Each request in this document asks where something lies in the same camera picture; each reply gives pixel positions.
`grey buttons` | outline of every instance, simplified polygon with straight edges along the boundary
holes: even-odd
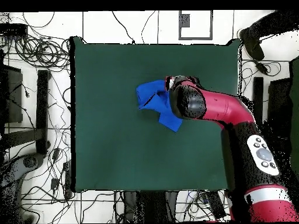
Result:
[[[256,155],[258,156],[258,158],[267,162],[270,162],[273,159],[273,155],[267,149],[258,149],[258,151],[256,151]]]
[[[262,162],[262,166],[263,166],[263,167],[269,167],[269,164],[266,163],[266,162]]]

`wire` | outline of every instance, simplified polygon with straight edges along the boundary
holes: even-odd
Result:
[[[13,160],[18,156],[18,154],[20,153],[20,151],[21,151],[23,148],[28,147],[29,145],[34,144],[34,143],[35,143],[35,141],[33,141],[33,142],[31,142],[31,143],[29,143],[29,144],[27,144],[27,145],[21,147],[21,148],[19,149],[19,151],[17,152],[17,154],[16,154],[13,158],[11,158],[10,160],[8,160],[7,162],[4,162],[4,165],[13,162]]]
[[[82,223],[82,193],[80,193],[80,224]]]
[[[118,18],[115,16],[115,14],[114,14],[113,11],[112,11],[112,15],[113,15],[114,18],[117,20],[117,22],[118,22],[119,24],[121,24],[122,27],[125,29],[125,31],[126,31],[126,33],[127,33],[127,36],[132,40],[132,44],[136,44],[136,43],[135,43],[135,40],[133,40],[133,39],[131,38],[131,36],[128,35],[128,30],[126,29],[126,27],[125,27],[125,26],[118,20]]]
[[[77,218],[77,214],[76,214],[76,202],[74,203],[74,213],[75,213],[75,218],[76,218],[77,224],[80,224],[78,221],[78,218]]]
[[[199,220],[199,219],[205,219],[205,218],[208,218],[209,220],[211,220],[211,216],[213,216],[213,214],[211,213],[210,207],[206,207],[206,206],[202,207],[201,206],[201,205],[205,205],[204,202],[201,200],[201,191],[197,191],[197,195],[194,197],[194,199],[192,198],[192,200],[190,202],[187,202],[190,197],[191,192],[192,191],[188,191],[188,196],[186,198],[187,207],[186,207],[185,211],[176,212],[176,214],[183,214],[183,221],[185,221],[187,215],[189,216],[190,220],[192,220],[192,221]],[[200,211],[202,213],[204,213],[204,215],[197,217],[197,215]]]
[[[41,35],[39,32],[37,32],[37,31],[34,29],[34,27],[32,27],[31,25],[29,25],[28,22],[27,22],[26,20],[24,20],[24,19],[22,19],[22,18],[19,18],[19,17],[11,17],[11,19],[13,19],[13,18],[15,18],[15,19],[19,19],[19,20],[25,22],[25,23],[30,27],[30,29],[32,30],[32,32],[33,32],[36,36],[43,36],[43,37],[48,37],[48,38],[50,38],[50,39],[64,40],[64,38],[53,37],[53,36],[47,36],[47,35]]]
[[[54,15],[55,15],[55,12],[53,12],[52,17],[51,17],[51,19],[48,21],[47,24],[45,24],[44,26],[40,26],[40,27],[38,27],[38,26],[32,26],[32,25],[29,25],[29,24],[28,24],[28,21],[27,21],[26,18],[25,18],[25,13],[23,12],[23,18],[24,18],[25,22],[27,22],[28,26],[30,26],[30,27],[34,27],[34,28],[42,28],[42,27],[46,27],[46,26],[48,26],[48,25],[52,22],[52,20],[53,20],[53,18],[54,18]]]
[[[244,65],[245,65],[246,63],[248,63],[248,62],[253,62],[253,63],[255,64],[255,61],[252,61],[252,60],[246,61],[246,62],[244,62],[244,63],[242,64],[242,72],[241,72],[242,75],[241,75],[241,77],[242,77],[242,81],[245,83],[245,87],[244,87],[244,89],[243,89],[243,91],[242,91],[242,93],[241,93],[242,95],[244,95],[244,92],[245,92],[247,86],[250,84],[251,79],[252,79],[252,76],[253,76],[254,74],[256,74],[256,73],[259,72],[258,69],[257,69],[255,72],[253,72],[251,68],[245,68],[245,69],[243,69]],[[277,67],[278,72],[277,72],[276,74],[274,74],[274,75],[269,75],[269,74],[271,73],[271,67],[270,67],[270,65],[273,65],[273,64],[278,64],[278,67]],[[271,76],[271,77],[273,77],[273,76],[278,75],[278,74],[280,73],[280,71],[281,71],[281,65],[280,65],[279,62],[263,63],[263,65],[266,66],[266,67],[268,68],[268,70],[267,70],[267,75],[266,75],[266,76]],[[243,77],[243,74],[244,74],[244,72],[245,72],[247,69],[250,70],[250,75],[247,76],[247,77]]]
[[[17,55],[26,63],[35,68],[47,68],[53,72],[67,69],[69,66],[69,40],[66,39],[61,45],[52,40],[35,38],[28,35],[15,41]]]
[[[142,31],[141,31],[141,38],[142,38],[142,42],[143,42],[143,44],[144,44],[144,40],[143,40],[143,36],[142,36],[142,34],[143,34],[143,30],[145,29],[145,26],[147,25],[148,20],[151,18],[151,16],[152,16],[155,12],[156,12],[156,11],[153,11],[153,13],[148,17],[148,19],[147,19],[147,21],[146,21],[146,23],[145,23],[145,25],[144,25],[144,27],[143,27],[143,29],[142,29]]]
[[[99,196],[111,196],[111,195],[113,195],[113,194],[114,194],[114,193],[111,193],[111,194],[105,194],[105,193],[98,194],[98,195],[96,196],[95,200],[93,200],[93,203],[92,203],[89,207],[87,207],[86,209],[83,210],[83,212],[82,212],[82,220],[81,220],[81,223],[83,223],[83,221],[84,221],[84,212],[87,211],[88,209],[90,209],[90,208],[95,204],[95,202],[96,202],[96,200],[97,200],[97,198],[98,198]]]
[[[71,103],[70,103],[70,102],[67,102],[67,101],[65,100],[64,94],[65,94],[66,91],[68,91],[69,89],[71,89],[71,87],[68,87],[68,88],[65,89],[64,92],[62,93],[62,99],[63,99],[63,101],[64,101],[65,103],[67,103],[67,104],[71,104]]]
[[[18,107],[20,107],[20,108],[27,114],[27,116],[28,116],[28,118],[29,118],[29,121],[30,121],[30,123],[31,123],[31,126],[32,126],[32,128],[34,129],[34,132],[36,133],[36,129],[35,129],[33,123],[32,123],[32,120],[31,120],[31,118],[30,118],[30,116],[29,116],[27,110],[26,110],[25,108],[21,107],[19,104],[17,104],[17,102],[15,102],[14,100],[12,100],[12,99],[9,99],[9,100],[10,100],[13,104],[15,104],[15,105],[17,105]]]
[[[58,222],[57,222],[57,224],[58,224],[59,221],[60,221],[60,219],[62,218],[62,216],[64,216],[64,215],[68,212],[68,210],[70,209],[72,203],[73,203],[73,202],[71,202],[70,205],[64,206],[63,209],[60,210],[58,214],[56,214],[56,216],[53,218],[52,222],[50,222],[50,223],[48,223],[48,224],[53,224],[55,221],[58,221]],[[59,220],[58,220],[58,219],[56,219],[56,217],[57,217],[60,213],[61,213],[61,216],[60,216],[60,218],[59,218]]]

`shoe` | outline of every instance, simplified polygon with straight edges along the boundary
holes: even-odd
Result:
[[[249,35],[249,29],[240,29],[237,32],[237,37],[244,41],[246,53],[252,59],[260,61],[264,59],[264,52],[259,45],[259,38],[252,38]]]

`black stand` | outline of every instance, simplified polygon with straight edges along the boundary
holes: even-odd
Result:
[[[36,101],[36,129],[16,131],[3,134],[1,142],[4,149],[36,141],[36,152],[47,154],[48,149],[48,81],[51,73],[46,70],[38,71],[37,101]]]
[[[10,93],[5,81],[9,80],[8,71],[3,65],[4,52],[0,50],[0,223],[25,223],[20,212],[21,189],[28,172],[38,169],[43,164],[50,142],[48,131],[48,81],[51,74],[48,70],[38,71],[36,129],[4,134],[5,108]],[[4,164],[4,153],[7,149],[36,141],[36,153],[24,155]]]

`white floor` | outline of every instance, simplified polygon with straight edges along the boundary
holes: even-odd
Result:
[[[232,38],[236,38],[236,33],[241,28],[250,26],[253,22],[260,19],[262,16],[267,15],[271,10],[214,10],[213,11],[213,39],[212,40],[178,40],[178,20],[179,11],[165,11],[156,10],[142,11],[142,12],[119,12],[115,11],[114,14],[118,20],[127,28],[128,34],[137,44],[142,44],[144,40],[145,44],[227,44]],[[201,11],[182,11],[182,13],[189,13],[190,16],[190,29],[184,27],[182,35],[184,37],[207,37],[207,30],[210,27],[209,15]],[[25,13],[25,18],[31,26],[44,26],[52,17],[53,12],[39,12],[39,13]],[[11,23],[24,23],[22,13],[11,13]],[[79,36],[87,43],[131,43],[131,39],[126,35],[124,28],[116,21],[111,12],[56,12],[53,20],[49,25],[44,28],[34,28],[43,36],[59,37],[67,39],[70,36]],[[32,36],[36,35],[29,29],[29,33]],[[57,43],[61,44],[62,40],[53,39]],[[265,53],[265,62],[271,61],[278,62],[281,65],[281,71],[274,77],[264,76],[257,72],[254,76],[263,76],[265,82],[264,88],[264,101],[267,100],[267,87],[270,81],[280,78],[289,77],[288,62],[299,56],[299,37],[298,32],[288,32],[279,36],[274,36],[262,42],[261,46]],[[244,62],[250,58],[243,51],[242,58]],[[16,54],[10,54],[9,60],[5,59],[5,63],[10,66],[20,68],[23,73],[23,84],[30,88],[27,90],[30,97],[25,97],[23,94],[23,108],[27,110],[28,115],[32,119],[32,123],[36,122],[36,81],[37,72],[34,67],[28,65],[24,61],[18,61],[20,58]],[[278,64],[270,64],[272,69],[271,75],[278,72]],[[253,73],[256,71],[252,62],[247,62],[243,69],[251,68]],[[251,70],[244,71],[243,77],[249,77]],[[70,113],[66,108],[66,104],[62,100],[61,93],[70,87],[70,79],[67,71],[53,72],[53,78],[50,80],[50,93],[49,95],[49,108],[50,119],[48,121],[48,139],[52,143],[49,151],[52,150],[57,137],[56,147],[60,141],[63,133],[63,142],[60,143],[61,149],[67,148],[70,145],[70,130],[63,129],[69,128]],[[252,81],[250,78],[245,79],[248,86],[244,95],[251,99],[252,94]],[[65,94],[65,99],[70,101],[69,91]],[[267,102],[264,102],[264,116],[266,119]],[[23,122],[20,124],[10,124],[9,128],[6,128],[6,132],[20,131],[24,128],[31,128],[29,118],[26,113],[23,113]],[[9,150],[8,157],[13,157],[24,146],[17,146]],[[28,152],[34,152],[35,145],[31,144],[20,151],[20,155]],[[69,160],[71,157],[71,151],[66,149],[66,155],[56,163],[55,170],[61,171],[62,164]],[[26,194],[33,186],[43,187],[45,191],[50,190],[51,176],[49,176],[47,159],[44,164],[38,170],[28,174],[26,176],[27,181],[23,183],[22,193]],[[25,197],[23,204],[25,208],[29,208],[32,211],[40,214],[39,223],[50,223],[55,218],[54,223],[78,223],[80,217],[82,218],[82,212],[87,209],[96,199],[96,202],[84,213],[84,223],[106,223],[112,219],[113,215],[113,195],[100,195],[105,193],[111,194],[111,191],[87,191],[82,194],[77,194],[73,201],[71,201],[70,207],[67,208],[67,204],[56,202],[51,203],[51,197],[45,194],[42,190],[34,188],[31,194]],[[177,212],[183,212],[186,207],[187,191],[181,191],[178,196],[178,203],[176,206]],[[63,199],[62,190],[58,191],[57,198]],[[123,211],[122,203],[117,203],[118,213]],[[182,221],[183,214],[176,215],[177,220]]]

